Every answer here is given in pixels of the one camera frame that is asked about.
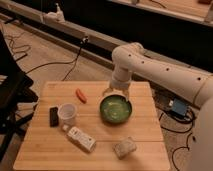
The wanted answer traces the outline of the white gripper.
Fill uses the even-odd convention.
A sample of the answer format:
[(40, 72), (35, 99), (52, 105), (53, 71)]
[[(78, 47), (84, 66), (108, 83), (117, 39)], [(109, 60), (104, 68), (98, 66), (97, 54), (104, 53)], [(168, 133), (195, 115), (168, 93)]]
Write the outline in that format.
[(129, 86), (131, 80), (119, 80), (115, 76), (112, 76), (109, 82), (109, 86), (106, 90), (103, 91), (102, 96), (105, 96), (107, 93), (111, 93), (113, 89), (123, 90), (123, 95), (125, 96), (126, 101), (129, 101)]

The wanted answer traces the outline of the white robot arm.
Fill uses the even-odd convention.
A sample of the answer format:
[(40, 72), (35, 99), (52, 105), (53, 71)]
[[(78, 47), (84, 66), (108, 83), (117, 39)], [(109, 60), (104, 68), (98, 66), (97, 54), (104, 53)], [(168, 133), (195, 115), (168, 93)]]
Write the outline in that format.
[(129, 98), (131, 77), (137, 73), (198, 107), (196, 142), (187, 171), (213, 171), (213, 73), (150, 59), (144, 53), (138, 42), (117, 46), (112, 51), (115, 67), (103, 94), (116, 89)]

